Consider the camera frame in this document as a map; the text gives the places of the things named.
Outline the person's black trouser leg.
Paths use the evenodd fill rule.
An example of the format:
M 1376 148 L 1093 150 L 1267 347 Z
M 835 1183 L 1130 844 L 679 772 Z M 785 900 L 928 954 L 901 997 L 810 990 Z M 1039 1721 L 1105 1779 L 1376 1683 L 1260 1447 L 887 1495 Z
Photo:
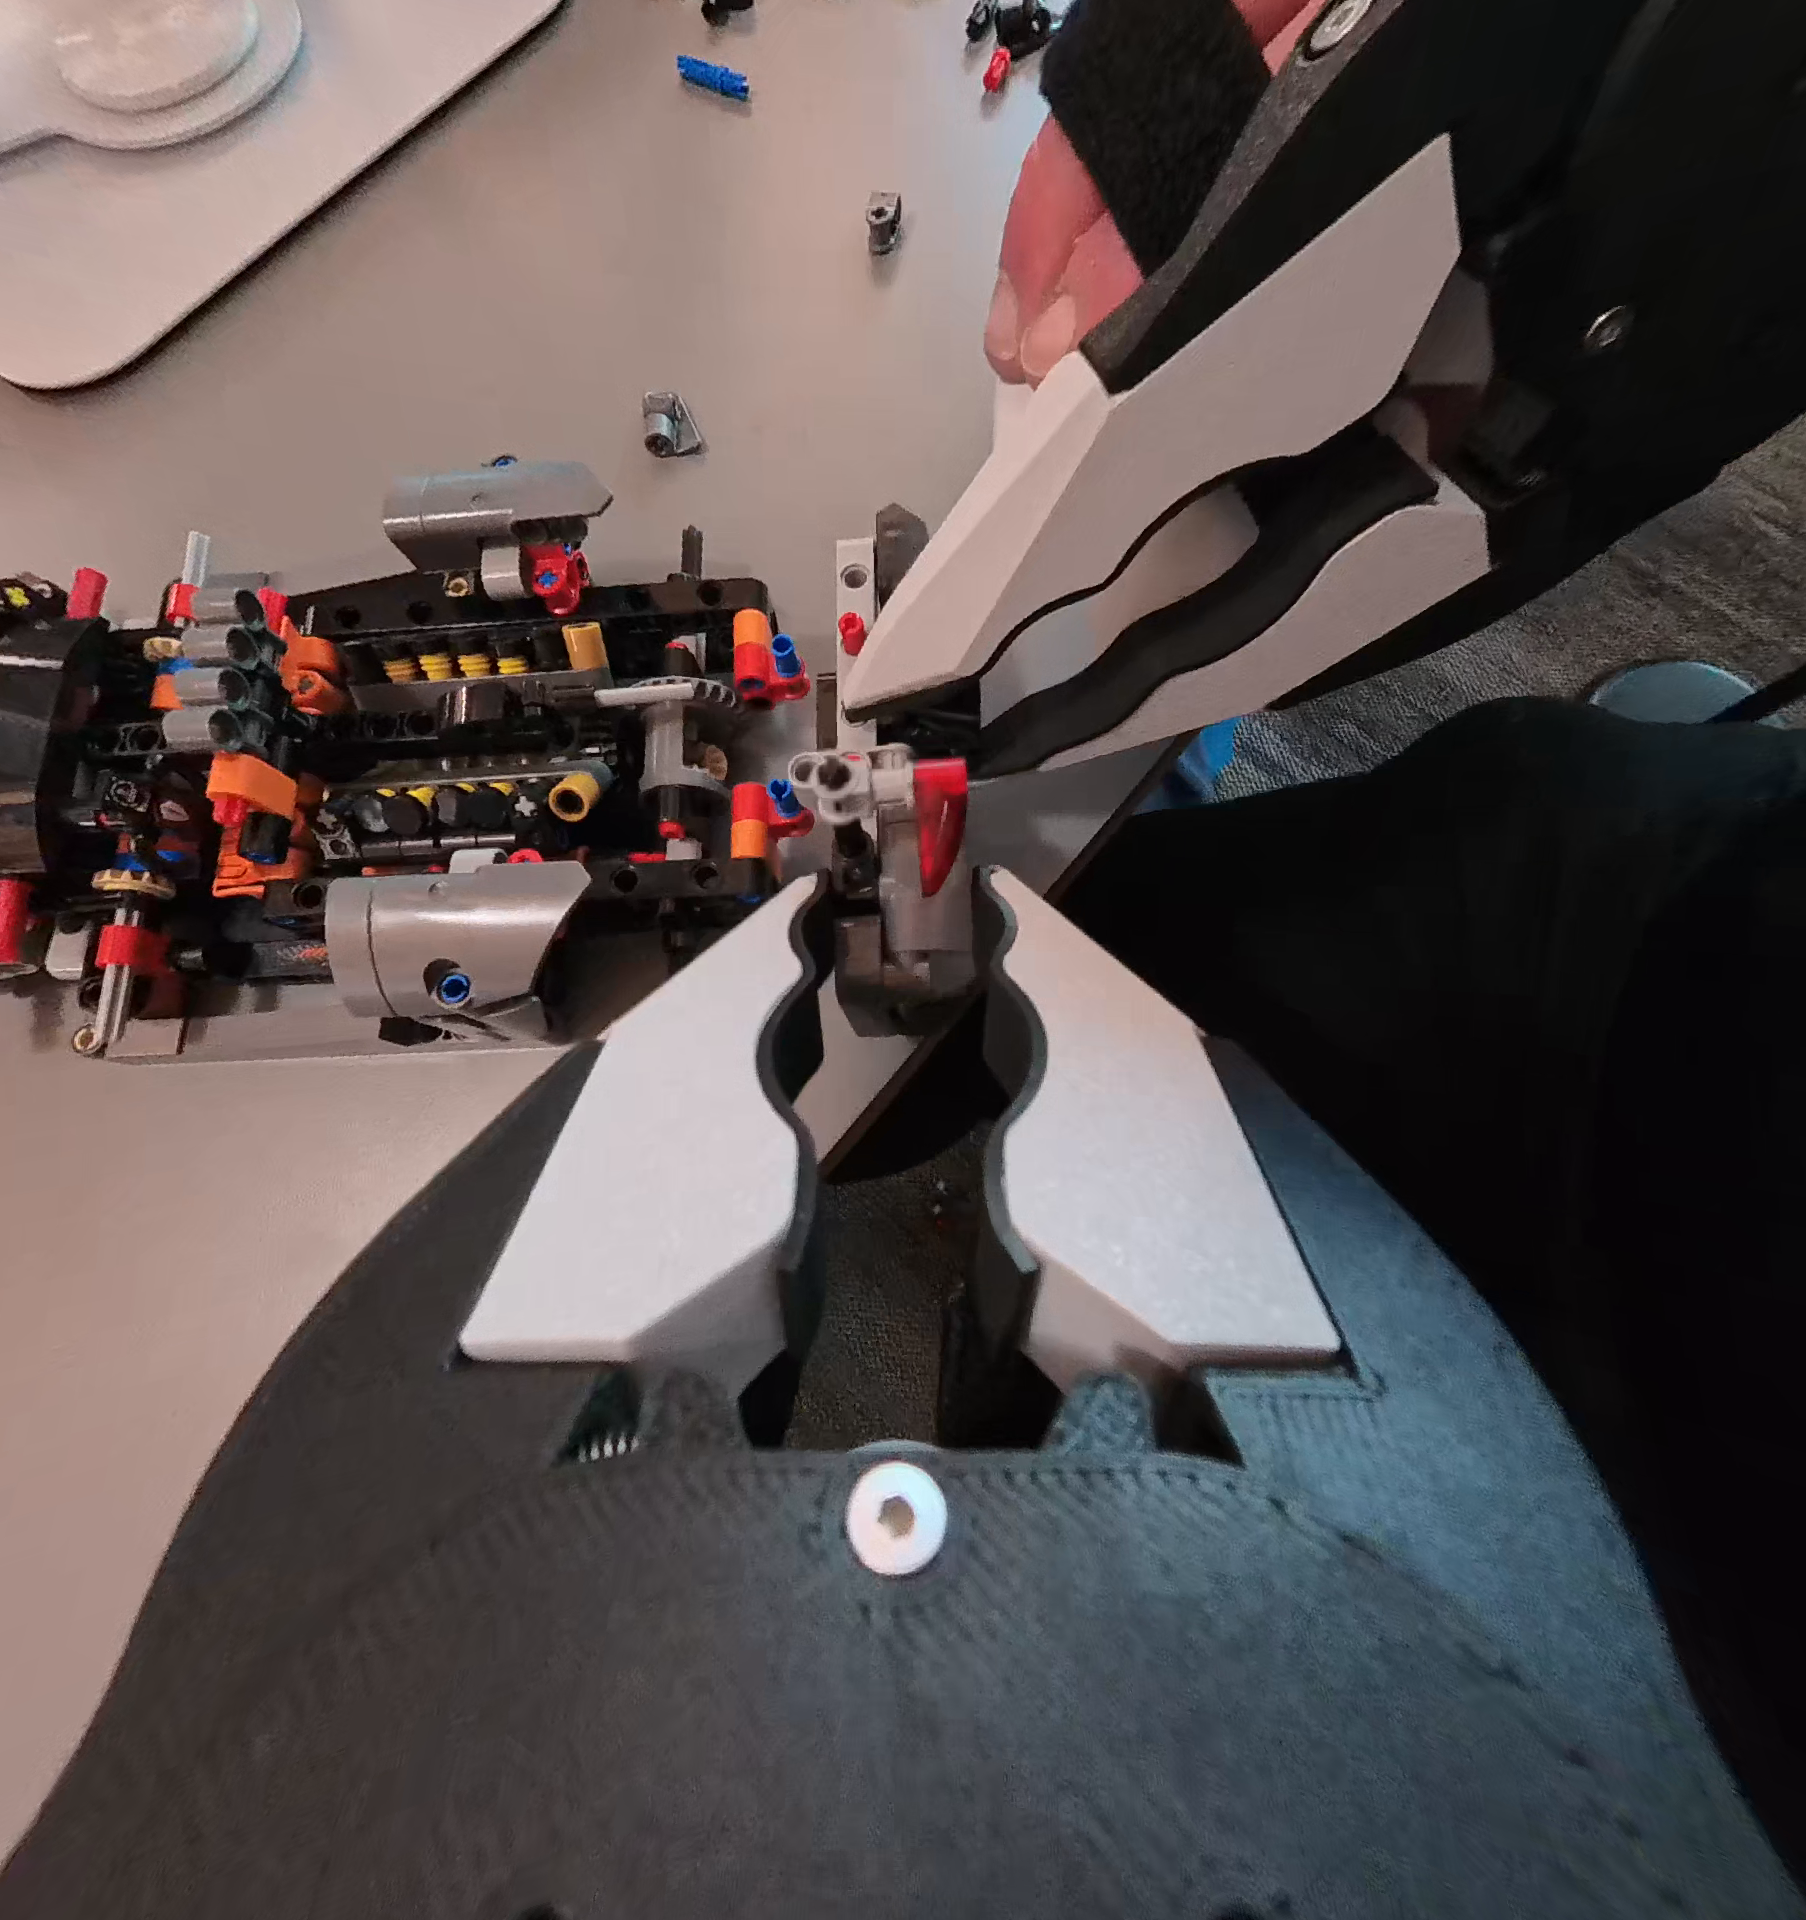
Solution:
M 1806 729 L 1471 708 L 1132 817 L 1065 911 L 1515 1332 L 1806 1893 Z

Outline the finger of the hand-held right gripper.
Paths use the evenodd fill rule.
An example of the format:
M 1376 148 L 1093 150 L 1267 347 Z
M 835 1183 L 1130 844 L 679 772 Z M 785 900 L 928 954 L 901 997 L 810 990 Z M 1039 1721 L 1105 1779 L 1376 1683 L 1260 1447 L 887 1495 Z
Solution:
M 1493 570 L 1490 519 L 1359 425 L 1238 477 L 1255 539 L 979 736 L 981 775 L 1064 768 L 1265 708 Z
M 1443 472 L 1397 389 L 1462 250 L 1443 133 L 1135 387 L 1069 353 L 879 614 L 847 716 L 971 687 L 990 722 L 1074 675 L 1250 545 L 1246 469 L 1372 425 Z

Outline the grey desk mat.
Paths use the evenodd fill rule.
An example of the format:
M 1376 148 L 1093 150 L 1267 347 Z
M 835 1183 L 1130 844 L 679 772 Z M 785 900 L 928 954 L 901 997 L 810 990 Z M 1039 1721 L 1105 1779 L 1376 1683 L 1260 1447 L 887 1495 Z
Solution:
M 193 142 L 0 159 L 0 379 L 78 389 L 140 357 L 556 12 L 553 2 L 298 4 L 258 109 Z

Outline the cluster of black red lego pins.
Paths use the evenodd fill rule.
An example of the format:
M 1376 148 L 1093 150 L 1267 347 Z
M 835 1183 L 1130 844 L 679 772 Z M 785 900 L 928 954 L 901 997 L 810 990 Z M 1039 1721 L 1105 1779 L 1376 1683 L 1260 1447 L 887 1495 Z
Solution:
M 986 52 L 982 93 L 1006 89 L 1011 69 L 1039 54 L 1057 26 L 1060 11 L 1048 2 L 971 2 L 963 17 L 963 45 L 971 54 Z

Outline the white round pad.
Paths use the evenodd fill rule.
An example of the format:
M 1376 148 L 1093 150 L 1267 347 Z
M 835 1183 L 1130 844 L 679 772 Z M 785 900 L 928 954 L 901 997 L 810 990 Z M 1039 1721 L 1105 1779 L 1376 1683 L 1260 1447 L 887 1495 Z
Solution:
M 0 2 L 0 159 L 221 132 L 287 76 L 302 21 L 296 2 Z

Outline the person's right hand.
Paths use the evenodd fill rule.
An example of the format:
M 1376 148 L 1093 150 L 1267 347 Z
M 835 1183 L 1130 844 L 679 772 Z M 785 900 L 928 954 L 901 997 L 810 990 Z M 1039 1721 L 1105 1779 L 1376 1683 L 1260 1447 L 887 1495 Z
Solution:
M 1083 159 L 1048 116 L 1008 211 L 985 330 L 990 372 L 1039 387 L 1143 278 Z

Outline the small grey red lego subassembly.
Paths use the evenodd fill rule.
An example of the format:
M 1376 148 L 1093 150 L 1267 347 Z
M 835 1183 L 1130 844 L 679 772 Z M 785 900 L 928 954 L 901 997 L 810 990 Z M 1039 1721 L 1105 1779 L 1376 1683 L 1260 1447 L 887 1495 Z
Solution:
M 872 770 L 857 791 L 857 850 L 830 855 L 836 905 L 835 981 L 862 1038 L 925 1038 L 976 986 L 973 867 L 959 849 L 934 892 L 925 891 L 915 773 L 926 759 L 881 742 L 874 722 L 847 716 L 847 673 L 891 591 L 928 539 L 920 515 L 885 506 L 874 531 L 836 548 L 836 648 L 820 692 L 819 742 Z

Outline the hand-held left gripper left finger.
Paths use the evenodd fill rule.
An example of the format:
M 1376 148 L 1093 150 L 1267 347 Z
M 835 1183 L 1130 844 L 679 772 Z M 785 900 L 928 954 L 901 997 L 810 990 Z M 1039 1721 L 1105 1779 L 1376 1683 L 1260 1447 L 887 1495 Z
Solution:
M 820 875 L 788 881 L 599 1044 L 460 1334 L 475 1361 L 682 1368 L 739 1395 L 820 1325 Z

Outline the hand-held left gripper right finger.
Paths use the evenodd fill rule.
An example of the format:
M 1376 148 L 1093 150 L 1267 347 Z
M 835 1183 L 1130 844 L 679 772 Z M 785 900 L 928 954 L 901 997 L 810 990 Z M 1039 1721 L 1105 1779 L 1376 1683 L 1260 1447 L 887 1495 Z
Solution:
M 1200 1028 L 1006 867 L 979 875 L 979 1322 L 1060 1389 L 1332 1362 L 1343 1335 Z

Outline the blue-grey round object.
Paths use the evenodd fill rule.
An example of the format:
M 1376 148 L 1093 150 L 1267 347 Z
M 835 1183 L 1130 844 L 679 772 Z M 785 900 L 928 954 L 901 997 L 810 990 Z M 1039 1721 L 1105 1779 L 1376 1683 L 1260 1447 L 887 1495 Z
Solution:
M 1591 685 L 1587 708 L 1645 723 L 1708 723 L 1753 698 L 1757 687 L 1707 659 L 1636 661 Z

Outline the lego car chassis model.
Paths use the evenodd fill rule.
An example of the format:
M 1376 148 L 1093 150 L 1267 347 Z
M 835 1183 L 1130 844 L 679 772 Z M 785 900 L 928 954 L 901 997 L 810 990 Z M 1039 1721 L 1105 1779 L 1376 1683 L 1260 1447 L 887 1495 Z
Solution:
M 206 535 L 146 622 L 0 579 L 0 992 L 132 1063 L 281 1012 L 537 1044 L 592 937 L 664 972 L 781 881 L 814 673 L 755 579 L 602 585 L 582 463 L 411 477 L 411 570 L 285 592 Z

